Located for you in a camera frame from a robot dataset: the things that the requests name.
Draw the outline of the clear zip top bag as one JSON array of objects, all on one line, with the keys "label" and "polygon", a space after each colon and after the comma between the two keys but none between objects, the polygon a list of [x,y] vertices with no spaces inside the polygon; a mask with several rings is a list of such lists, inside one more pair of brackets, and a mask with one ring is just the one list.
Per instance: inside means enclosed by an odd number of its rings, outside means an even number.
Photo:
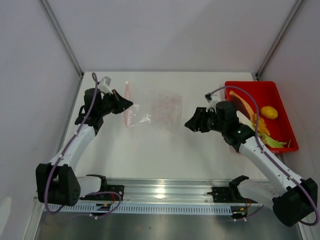
[{"label": "clear zip top bag", "polygon": [[171,133],[180,127],[183,113],[181,94],[127,81],[124,97],[133,102],[123,113],[126,127],[152,126]]}]

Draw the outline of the papaya slice toy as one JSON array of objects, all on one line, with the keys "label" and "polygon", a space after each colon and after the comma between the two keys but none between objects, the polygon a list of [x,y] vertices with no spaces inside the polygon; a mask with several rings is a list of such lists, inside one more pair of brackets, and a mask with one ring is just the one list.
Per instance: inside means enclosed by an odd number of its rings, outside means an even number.
[{"label": "papaya slice toy", "polygon": [[245,115],[249,120],[254,117],[254,111],[251,106],[233,90],[229,91],[230,101],[235,105],[238,111]]}]

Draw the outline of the white green leek toy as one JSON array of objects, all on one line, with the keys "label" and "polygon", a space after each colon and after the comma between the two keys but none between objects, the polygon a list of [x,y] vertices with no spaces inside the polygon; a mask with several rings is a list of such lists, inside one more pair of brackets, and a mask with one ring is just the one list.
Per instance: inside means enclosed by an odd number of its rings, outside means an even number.
[{"label": "white green leek toy", "polygon": [[[239,110],[237,111],[237,117],[239,118],[239,122],[249,126],[253,131],[256,130],[257,125],[257,114],[254,113],[250,118],[245,116]],[[262,140],[262,142],[269,148],[284,148],[287,145],[286,142],[281,142],[271,138],[271,133],[267,128],[267,124],[263,118],[259,118],[258,120],[258,137]]]}]

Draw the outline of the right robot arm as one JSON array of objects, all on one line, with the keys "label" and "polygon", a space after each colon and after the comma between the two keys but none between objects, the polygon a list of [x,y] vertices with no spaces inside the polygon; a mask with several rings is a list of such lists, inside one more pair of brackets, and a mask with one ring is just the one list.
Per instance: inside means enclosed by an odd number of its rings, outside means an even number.
[{"label": "right robot arm", "polygon": [[296,223],[315,226],[320,222],[317,183],[312,178],[303,179],[265,147],[257,133],[239,120],[232,102],[220,101],[213,109],[197,107],[184,126],[193,132],[221,133],[224,141],[246,156],[273,186],[264,187],[245,178],[228,189],[232,201],[246,198],[260,203],[287,227]]}]

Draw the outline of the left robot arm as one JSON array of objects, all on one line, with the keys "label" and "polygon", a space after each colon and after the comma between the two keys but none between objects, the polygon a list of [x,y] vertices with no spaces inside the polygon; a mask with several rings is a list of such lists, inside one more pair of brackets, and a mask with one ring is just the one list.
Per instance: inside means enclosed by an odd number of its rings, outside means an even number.
[{"label": "left robot arm", "polygon": [[92,194],[97,200],[108,196],[105,176],[89,174],[77,177],[75,169],[85,149],[97,136],[108,114],[121,114],[133,102],[116,90],[102,93],[97,88],[84,92],[84,104],[74,122],[75,131],[65,146],[50,160],[35,170],[37,197],[41,203],[74,206],[80,198]]}]

